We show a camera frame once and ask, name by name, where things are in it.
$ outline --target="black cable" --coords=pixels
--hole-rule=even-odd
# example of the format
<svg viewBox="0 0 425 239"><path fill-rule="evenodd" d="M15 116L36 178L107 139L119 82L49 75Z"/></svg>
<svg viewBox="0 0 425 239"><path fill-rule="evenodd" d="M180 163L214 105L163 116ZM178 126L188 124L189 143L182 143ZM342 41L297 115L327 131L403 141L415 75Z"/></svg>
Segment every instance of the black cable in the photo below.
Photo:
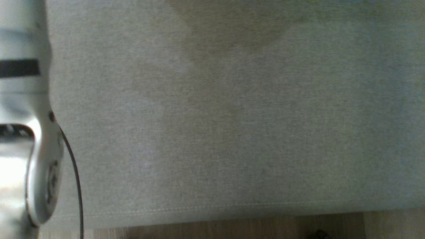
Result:
<svg viewBox="0 0 425 239"><path fill-rule="evenodd" d="M81 185L79 181L77 162L75 161L74 153L72 152L71 145L69 144L68 139L65 136L65 133L63 132L61 127L59 127L59 129L62 132L63 140L65 141L66 148L68 148L69 155L71 156L72 165L74 166L75 180L77 182L78 205L80 210L80 239L84 239L84 216L83 216L83 209L82 209Z"/></svg>

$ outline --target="wooden floor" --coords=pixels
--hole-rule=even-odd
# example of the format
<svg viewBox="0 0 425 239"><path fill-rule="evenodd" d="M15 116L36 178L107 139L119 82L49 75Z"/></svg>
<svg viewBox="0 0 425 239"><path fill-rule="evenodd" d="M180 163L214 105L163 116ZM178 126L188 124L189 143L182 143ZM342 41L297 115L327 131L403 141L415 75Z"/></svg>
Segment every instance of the wooden floor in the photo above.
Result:
<svg viewBox="0 0 425 239"><path fill-rule="evenodd" d="M87 239L308 239L317 229L333 239L425 239L425 209L196 222L87 230ZM43 231L41 239L78 239L78 232Z"/></svg>

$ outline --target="upholstery fabric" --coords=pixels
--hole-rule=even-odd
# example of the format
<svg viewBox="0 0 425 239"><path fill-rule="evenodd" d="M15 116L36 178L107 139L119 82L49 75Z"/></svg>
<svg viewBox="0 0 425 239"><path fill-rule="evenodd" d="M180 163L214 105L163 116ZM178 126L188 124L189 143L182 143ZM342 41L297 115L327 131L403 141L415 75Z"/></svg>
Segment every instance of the upholstery fabric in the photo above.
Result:
<svg viewBox="0 0 425 239"><path fill-rule="evenodd" d="M47 7L88 228L425 206L422 0Z"/></svg>

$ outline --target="black stripe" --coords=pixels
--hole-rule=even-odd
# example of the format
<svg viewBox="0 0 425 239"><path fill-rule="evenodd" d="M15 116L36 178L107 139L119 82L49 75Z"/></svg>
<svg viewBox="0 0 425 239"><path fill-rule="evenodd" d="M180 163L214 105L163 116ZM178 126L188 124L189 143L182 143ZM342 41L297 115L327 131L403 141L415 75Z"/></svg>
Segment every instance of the black stripe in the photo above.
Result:
<svg viewBox="0 0 425 239"><path fill-rule="evenodd" d="M0 78L39 76L37 59L0 60Z"/></svg>

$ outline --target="gray fabric cushion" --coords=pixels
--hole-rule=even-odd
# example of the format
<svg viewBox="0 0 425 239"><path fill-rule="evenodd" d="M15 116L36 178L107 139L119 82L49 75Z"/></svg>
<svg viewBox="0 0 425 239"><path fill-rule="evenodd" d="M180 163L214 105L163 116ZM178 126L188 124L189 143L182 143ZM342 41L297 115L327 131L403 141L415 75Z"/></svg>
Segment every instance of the gray fabric cushion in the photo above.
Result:
<svg viewBox="0 0 425 239"><path fill-rule="evenodd" d="M425 206L422 0L47 4L89 228Z"/></svg>

